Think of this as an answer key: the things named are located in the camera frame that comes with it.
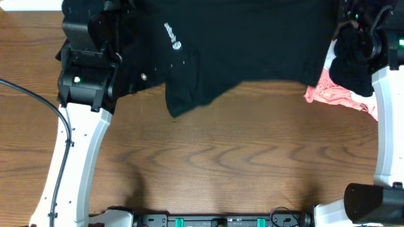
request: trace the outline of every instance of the pink cloth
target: pink cloth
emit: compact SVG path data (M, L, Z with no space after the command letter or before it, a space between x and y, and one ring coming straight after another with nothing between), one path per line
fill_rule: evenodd
M377 120L377 106L369 108L364 103L353 101L351 93L350 90L334 84L330 78L329 72L323 69L317 86L308 86L304 98L306 98L306 101L309 103L316 100L330 105L344 105L359 111L365 111L370 113Z
M362 109L362 111L370 113L372 117L377 120L377 100L374 93L371 97L365 98L355 94L354 92L351 92L351 97L353 101L363 104L364 108Z

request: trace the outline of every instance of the black cloth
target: black cloth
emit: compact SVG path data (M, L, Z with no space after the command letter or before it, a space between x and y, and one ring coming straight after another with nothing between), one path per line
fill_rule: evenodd
M336 28L325 0L135 0L136 44L126 50L133 91L166 82L173 117L241 81L315 86ZM181 48L173 48L181 42ZM148 76L141 79L141 73Z
M341 29L334 52L336 58L330 68L331 80L358 95L373 95L372 77L368 63L363 59L358 44L358 33L351 25Z

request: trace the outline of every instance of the black shirt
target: black shirt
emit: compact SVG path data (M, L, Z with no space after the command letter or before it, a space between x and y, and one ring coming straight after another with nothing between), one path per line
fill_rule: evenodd
M176 117L241 81L315 86L336 27L334 0L137 0L133 91L166 82ZM147 80L141 79L141 73Z

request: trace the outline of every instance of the green connector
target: green connector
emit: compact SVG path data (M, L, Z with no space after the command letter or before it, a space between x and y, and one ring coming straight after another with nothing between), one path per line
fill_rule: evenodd
M257 227L265 227L265 225L266 225L265 218L258 218L257 219Z
M184 219L183 218L177 218L175 220L175 227L184 227Z

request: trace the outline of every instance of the wooden table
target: wooden table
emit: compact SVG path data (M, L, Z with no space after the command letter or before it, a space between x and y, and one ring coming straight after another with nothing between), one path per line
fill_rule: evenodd
M57 105L62 14L0 18L0 77ZM173 119L164 87L118 101L100 149L90 213L122 205L171 214L308 208L372 183L377 122L343 106L307 103L297 83L243 83ZM57 117L0 86L0 226L28 224L44 188Z

